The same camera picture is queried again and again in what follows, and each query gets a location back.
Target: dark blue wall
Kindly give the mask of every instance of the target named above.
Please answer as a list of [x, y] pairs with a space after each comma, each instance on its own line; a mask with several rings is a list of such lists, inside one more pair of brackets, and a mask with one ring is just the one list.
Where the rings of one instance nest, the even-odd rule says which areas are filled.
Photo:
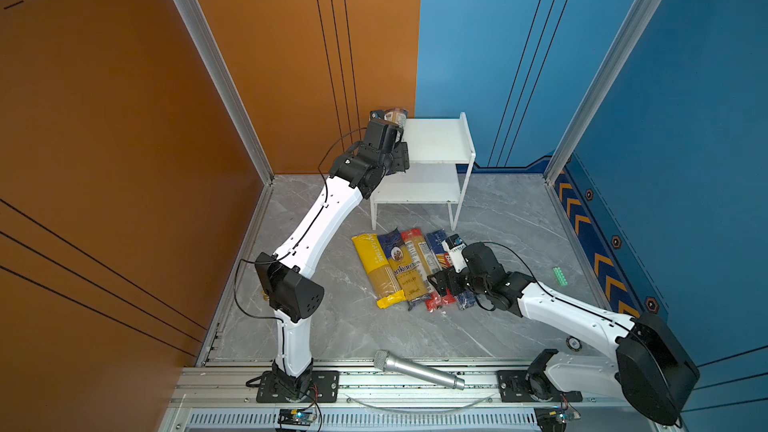
[[[663, 0], [576, 156], [694, 362], [768, 344], [768, 0]], [[700, 386], [768, 371], [768, 350], [702, 367]], [[768, 376], [702, 388], [687, 409], [768, 397]], [[765, 430], [734, 405], [692, 432]]]
[[416, 115], [466, 112], [482, 167], [554, 150], [633, 0], [538, 2], [422, 0]]

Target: silver microphone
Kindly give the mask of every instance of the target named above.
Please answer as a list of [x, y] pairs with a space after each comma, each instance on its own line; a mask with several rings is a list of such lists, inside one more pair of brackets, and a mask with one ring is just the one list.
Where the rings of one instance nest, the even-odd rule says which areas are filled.
[[417, 364], [412, 360], [405, 360], [388, 350], [378, 350], [376, 352], [376, 356], [373, 359], [373, 367], [385, 372], [399, 372], [400, 374], [426, 380], [432, 384], [441, 385], [449, 389], [464, 390], [464, 379], [460, 379], [448, 372]]

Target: gray marble floor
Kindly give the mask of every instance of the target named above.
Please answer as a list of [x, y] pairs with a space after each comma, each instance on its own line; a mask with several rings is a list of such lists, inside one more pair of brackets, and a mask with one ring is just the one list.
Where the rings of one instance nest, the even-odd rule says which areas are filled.
[[[278, 176], [264, 224], [251, 254], [272, 253], [302, 219], [320, 193], [318, 176]], [[467, 243], [493, 240], [513, 248], [537, 278], [551, 287], [596, 304], [584, 272], [566, 239], [541, 176], [475, 174], [471, 177], [456, 233]], [[380, 205], [378, 233], [395, 227], [437, 228], [450, 232], [446, 206]], [[372, 358], [387, 349], [410, 358], [533, 359], [543, 348], [565, 350], [565, 334], [546, 324], [509, 312], [479, 307], [460, 311], [455, 305], [429, 313], [423, 305], [408, 312], [404, 304], [385, 310], [376, 306], [360, 259], [350, 238], [370, 232], [370, 205], [358, 206], [344, 221], [321, 257], [312, 278], [326, 295], [312, 316], [312, 356], [333, 360]], [[507, 270], [523, 267], [503, 250], [496, 251]], [[560, 267], [568, 285], [560, 286], [553, 267]], [[238, 298], [252, 314], [271, 315], [252, 265], [240, 276]], [[274, 321], [228, 312], [216, 360], [271, 360], [276, 352]], [[582, 354], [596, 354], [585, 346]]]

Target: microphone head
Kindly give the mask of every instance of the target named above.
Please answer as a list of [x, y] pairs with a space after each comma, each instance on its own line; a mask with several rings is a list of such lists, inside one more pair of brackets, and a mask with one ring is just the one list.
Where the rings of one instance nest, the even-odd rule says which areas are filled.
[[377, 350], [376, 355], [373, 357], [373, 367], [379, 370], [385, 370], [387, 357], [389, 357], [389, 352], [387, 350]]

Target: white shelf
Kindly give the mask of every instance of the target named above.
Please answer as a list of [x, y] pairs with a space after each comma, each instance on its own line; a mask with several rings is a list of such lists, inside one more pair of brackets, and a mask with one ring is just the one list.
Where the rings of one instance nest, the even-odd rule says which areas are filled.
[[377, 204], [458, 204], [461, 194], [455, 163], [411, 163], [407, 173], [383, 178], [371, 200]]
[[475, 161], [475, 145], [467, 117], [458, 119], [408, 119], [402, 140], [408, 158], [422, 164], [469, 164]]

